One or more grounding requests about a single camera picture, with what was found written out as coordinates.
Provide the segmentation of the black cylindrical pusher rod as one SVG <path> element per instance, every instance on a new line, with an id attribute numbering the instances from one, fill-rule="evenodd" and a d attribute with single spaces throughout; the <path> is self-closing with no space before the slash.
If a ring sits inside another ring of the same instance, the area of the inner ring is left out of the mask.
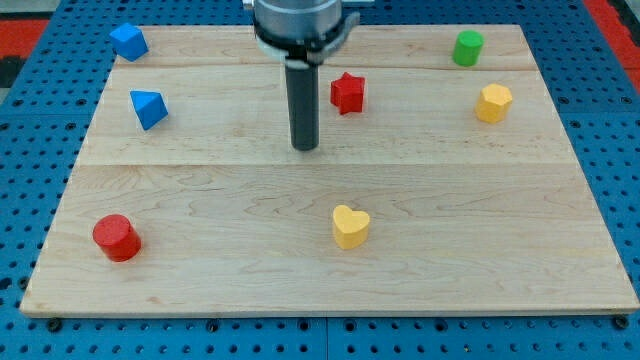
<path id="1" fill-rule="evenodd" d="M 310 151 L 319 144 L 318 69 L 285 67 L 291 145 Z"/>

